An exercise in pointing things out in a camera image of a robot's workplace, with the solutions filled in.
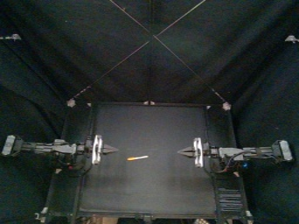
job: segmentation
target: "black mat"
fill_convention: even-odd
[[[101,158],[82,186],[79,211],[213,215],[210,179],[176,151],[205,137],[201,108],[97,106],[94,133],[118,152]],[[148,158],[126,161],[128,157]]]

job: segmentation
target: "ceiling fabric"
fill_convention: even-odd
[[[3,0],[1,8],[65,101],[233,103],[297,25],[290,0]]]

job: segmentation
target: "cable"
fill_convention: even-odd
[[[228,171],[228,168],[229,168],[229,163],[230,163],[232,159],[233,159],[234,157],[237,157],[238,155],[241,155],[241,154],[246,154],[246,153],[249,153],[249,152],[254,152],[254,151],[253,151],[253,150],[244,150],[244,151],[241,151],[240,153],[234,154],[234,155],[229,158],[229,160],[228,160],[228,162],[226,162],[226,165],[225,165],[224,169],[222,169],[221,171],[214,171],[214,172],[216,172],[216,173],[226,172],[226,171]]]

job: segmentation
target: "metal rod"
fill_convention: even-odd
[[[128,56],[125,56],[125,58],[122,60],[120,60],[115,65],[85,87],[82,88],[77,94],[74,94],[70,99],[77,98],[114,69],[117,66],[120,66],[122,64],[124,61],[126,61],[126,59],[136,54],[136,52],[149,43],[149,41],[146,41],[141,46],[138,46],[133,52],[130,52],[128,54]]]
[[[190,69],[190,67],[186,65],[186,63],[182,61],[182,59],[174,54],[174,52],[170,50],[170,48],[164,44],[164,42],[153,35],[154,39],[160,42],[160,44],[164,46],[164,48],[169,51],[172,56],[184,64],[184,66],[189,69],[192,74],[200,78],[201,84],[212,91],[212,93],[220,98],[222,102],[226,102],[225,99],[220,96],[218,92],[206,84],[206,82],[202,80],[202,78],[194,73],[194,71]]]
[[[206,0],[200,1],[160,32],[156,34],[158,37]]]
[[[140,22],[137,22],[137,20],[126,13],[126,11],[111,1],[109,0],[109,2],[126,14],[126,16],[142,27],[142,29],[149,33],[149,31],[145,29],[145,27],[141,25]]]

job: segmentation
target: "orange object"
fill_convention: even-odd
[[[137,160],[137,159],[141,159],[141,158],[148,158],[148,156],[142,156],[142,157],[129,157],[126,159],[126,161],[133,161],[133,160]]]

